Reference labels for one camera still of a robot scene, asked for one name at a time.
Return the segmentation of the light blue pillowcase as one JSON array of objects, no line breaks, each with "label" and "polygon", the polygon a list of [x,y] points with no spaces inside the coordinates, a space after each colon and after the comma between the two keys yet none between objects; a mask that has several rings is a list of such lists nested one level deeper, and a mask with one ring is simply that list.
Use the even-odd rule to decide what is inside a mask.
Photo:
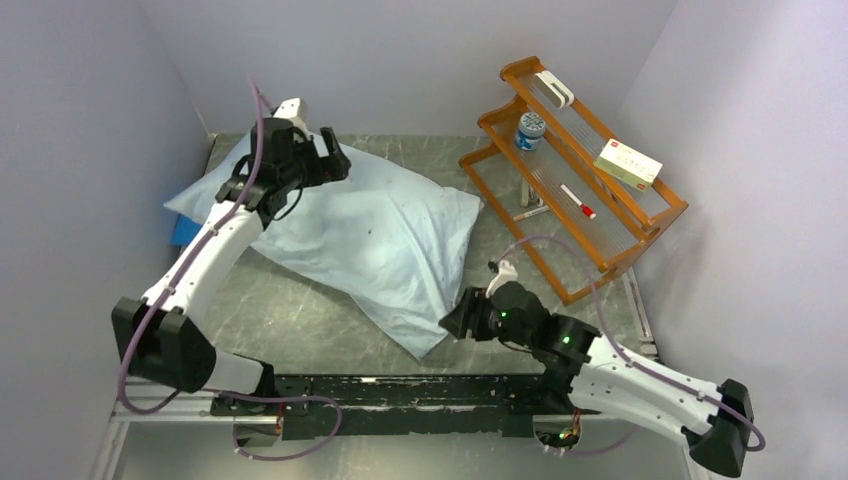
[{"label": "light blue pillowcase", "polygon": [[349,145],[346,180],[292,192],[299,205],[252,243],[259,254],[348,294],[414,358],[446,336],[481,199]]}]

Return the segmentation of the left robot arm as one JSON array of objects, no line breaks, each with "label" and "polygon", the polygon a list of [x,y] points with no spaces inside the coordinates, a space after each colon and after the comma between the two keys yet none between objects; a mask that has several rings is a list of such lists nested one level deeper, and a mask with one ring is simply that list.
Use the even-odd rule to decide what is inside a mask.
[{"label": "left robot arm", "polygon": [[239,257],[282,219],[291,192],[347,178],[351,162],[333,129],[321,128],[318,138],[321,147],[288,119],[264,118],[253,127],[249,152],[219,187],[189,246],[153,287],[113,307],[123,376],[178,392],[236,394],[237,403],[254,416],[273,409],[272,367],[215,347],[201,322]]}]

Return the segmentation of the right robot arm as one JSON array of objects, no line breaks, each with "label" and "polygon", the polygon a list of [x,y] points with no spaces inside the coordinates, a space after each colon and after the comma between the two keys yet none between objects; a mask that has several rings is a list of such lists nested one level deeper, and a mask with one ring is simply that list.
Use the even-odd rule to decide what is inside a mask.
[{"label": "right robot arm", "polygon": [[687,447],[690,458],[740,477],[754,431],[747,387],[672,370],[574,317],[555,314],[516,281],[488,294],[469,287],[439,322],[456,339],[499,340],[528,349],[544,367],[539,398],[550,413],[571,406],[614,416]]}]

